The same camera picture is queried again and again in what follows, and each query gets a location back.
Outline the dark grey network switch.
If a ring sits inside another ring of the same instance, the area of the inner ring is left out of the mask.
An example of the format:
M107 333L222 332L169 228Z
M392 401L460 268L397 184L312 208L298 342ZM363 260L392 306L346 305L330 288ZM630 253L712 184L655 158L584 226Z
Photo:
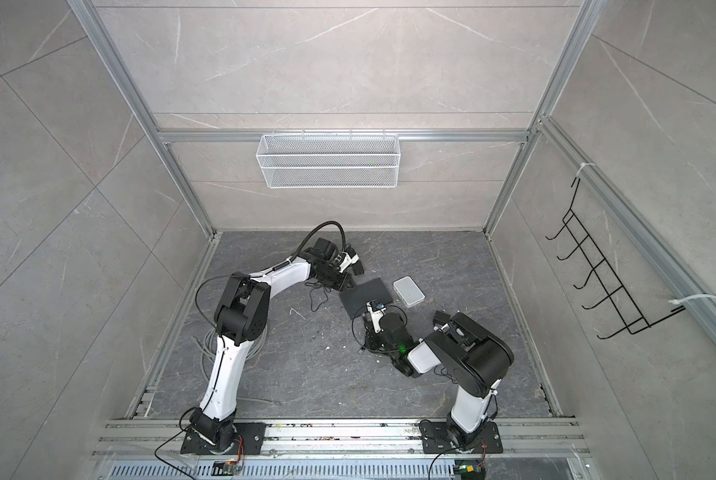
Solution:
M392 304L394 299L381 278L375 278L339 293L339 298L350 319L367 312L367 304Z

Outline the white rectangular box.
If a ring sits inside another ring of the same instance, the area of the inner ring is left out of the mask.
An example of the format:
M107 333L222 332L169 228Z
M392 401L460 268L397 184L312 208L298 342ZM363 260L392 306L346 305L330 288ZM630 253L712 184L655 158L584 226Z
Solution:
M425 300L425 294L410 276L396 280L393 288L407 307L419 305Z

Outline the black power adapter with cord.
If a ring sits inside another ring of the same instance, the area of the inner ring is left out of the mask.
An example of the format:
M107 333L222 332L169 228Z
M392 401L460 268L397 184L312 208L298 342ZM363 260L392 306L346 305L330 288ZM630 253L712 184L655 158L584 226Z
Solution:
M337 270L334 265L331 265L329 263L316 263L313 265L314 273L312 278L305 283L305 285L310 288L310 311L312 313L317 312L322 306L326 305L330 300L330 294L333 291L336 291L325 288L318 282L318 271L325 267L330 267L332 269ZM346 271L349 271L353 277L361 276L365 273L365 269L361 260L359 260L358 263L350 266Z

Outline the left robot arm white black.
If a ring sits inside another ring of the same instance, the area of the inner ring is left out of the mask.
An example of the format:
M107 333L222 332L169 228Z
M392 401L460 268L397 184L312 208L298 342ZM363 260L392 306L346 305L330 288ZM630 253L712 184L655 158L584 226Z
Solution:
M355 286L364 273L343 226L328 220L311 230L282 262L251 274L234 272L215 309L215 360L207 391L190 416L188 432L213 453L225 453L238 442L234 420L237 392L249 351L268 323L271 300L299 283L313 281L338 292Z

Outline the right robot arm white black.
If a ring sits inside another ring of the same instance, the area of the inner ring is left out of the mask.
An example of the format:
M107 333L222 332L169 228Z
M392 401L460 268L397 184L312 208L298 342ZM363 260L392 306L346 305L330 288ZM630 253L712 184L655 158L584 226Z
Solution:
M388 357L396 370L411 378L440 367L458 387L444 422L419 422L425 452L478 447L486 453L502 451L493 419L498 388L514 363L503 340L462 312L435 312L433 330L421 340L411 336L407 317L398 307L370 302L357 318L364 328L364 350Z

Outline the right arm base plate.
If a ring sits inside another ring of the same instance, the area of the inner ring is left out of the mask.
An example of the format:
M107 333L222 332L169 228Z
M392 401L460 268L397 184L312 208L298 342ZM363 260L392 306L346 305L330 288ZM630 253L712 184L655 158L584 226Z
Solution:
M482 423L478 430L465 433L449 421L422 420L418 424L422 448L426 454L446 451L486 454L501 454L503 445L498 426L494 422Z

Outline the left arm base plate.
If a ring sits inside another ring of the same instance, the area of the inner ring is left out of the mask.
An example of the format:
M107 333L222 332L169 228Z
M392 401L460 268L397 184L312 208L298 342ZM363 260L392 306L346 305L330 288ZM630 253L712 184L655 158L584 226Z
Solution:
M237 455L243 447L245 455L259 455L265 438L267 425L262 422L234 423L230 439L225 448L210 444L194 429L190 428L180 448L181 454L195 455Z

